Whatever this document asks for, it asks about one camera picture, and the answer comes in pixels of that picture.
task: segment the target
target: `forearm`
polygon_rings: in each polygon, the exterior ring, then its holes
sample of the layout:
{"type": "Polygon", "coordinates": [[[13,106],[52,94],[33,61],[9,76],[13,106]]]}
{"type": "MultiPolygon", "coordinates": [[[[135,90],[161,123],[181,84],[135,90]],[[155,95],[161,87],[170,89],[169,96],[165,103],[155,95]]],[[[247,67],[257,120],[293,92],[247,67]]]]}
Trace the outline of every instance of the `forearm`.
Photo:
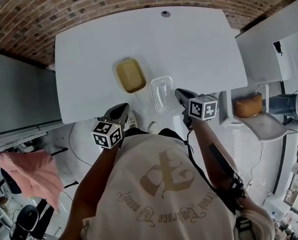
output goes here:
{"type": "Polygon", "coordinates": [[[197,137],[203,161],[212,185],[214,185],[215,187],[222,185],[229,179],[227,174],[222,170],[222,167],[210,151],[209,146],[211,144],[214,144],[221,152],[223,157],[226,159],[226,161],[230,164],[230,166],[237,171],[233,159],[225,150],[225,148],[206,121],[192,119],[192,128],[197,137]]]}
{"type": "Polygon", "coordinates": [[[67,226],[60,240],[80,239],[82,220],[95,216],[97,205],[113,169],[117,152],[118,145],[110,150],[104,149],[80,183],[74,195],[67,226]]]}
{"type": "Polygon", "coordinates": [[[271,221],[270,215],[264,209],[260,208],[256,203],[254,203],[247,192],[245,198],[241,197],[238,199],[238,204],[243,207],[243,210],[257,212],[261,214],[263,217],[267,218],[269,221],[271,221]]]}

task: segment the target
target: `person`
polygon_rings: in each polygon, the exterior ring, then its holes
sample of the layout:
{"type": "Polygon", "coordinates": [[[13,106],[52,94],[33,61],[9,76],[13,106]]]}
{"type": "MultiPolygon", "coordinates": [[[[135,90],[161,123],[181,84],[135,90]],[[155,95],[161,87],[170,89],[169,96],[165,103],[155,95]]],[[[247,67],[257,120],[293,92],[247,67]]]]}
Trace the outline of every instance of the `person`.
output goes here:
{"type": "Polygon", "coordinates": [[[269,113],[285,115],[298,120],[298,94],[281,94],[270,97],[269,113]]]}
{"type": "MultiPolygon", "coordinates": [[[[236,215],[215,194],[188,158],[188,146],[172,130],[149,134],[129,115],[121,149],[104,149],[80,183],[60,240],[215,239],[233,240],[236,215]]],[[[212,186],[228,176],[211,144],[236,165],[206,121],[192,119],[212,186]]],[[[251,198],[238,200],[256,239],[273,240],[270,216],[251,198]]]]}

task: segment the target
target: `pink towel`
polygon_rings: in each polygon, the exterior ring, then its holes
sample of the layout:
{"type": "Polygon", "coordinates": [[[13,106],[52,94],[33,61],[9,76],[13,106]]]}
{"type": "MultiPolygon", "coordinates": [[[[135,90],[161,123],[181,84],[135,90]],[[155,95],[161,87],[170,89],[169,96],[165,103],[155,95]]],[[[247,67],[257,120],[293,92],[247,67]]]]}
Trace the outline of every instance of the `pink towel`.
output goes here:
{"type": "Polygon", "coordinates": [[[45,150],[26,154],[3,152],[0,167],[10,174],[26,198],[39,196],[58,209],[64,187],[54,159],[45,150]]]}

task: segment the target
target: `clear plastic container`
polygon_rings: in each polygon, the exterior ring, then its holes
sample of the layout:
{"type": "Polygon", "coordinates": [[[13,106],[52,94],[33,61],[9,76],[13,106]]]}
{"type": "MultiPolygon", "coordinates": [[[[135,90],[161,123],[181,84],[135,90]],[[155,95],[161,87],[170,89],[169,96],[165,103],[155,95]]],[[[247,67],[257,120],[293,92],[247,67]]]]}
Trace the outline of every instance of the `clear plastic container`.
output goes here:
{"type": "Polygon", "coordinates": [[[176,108],[177,103],[170,76],[153,79],[150,83],[150,95],[159,115],[164,115],[176,108]]]}

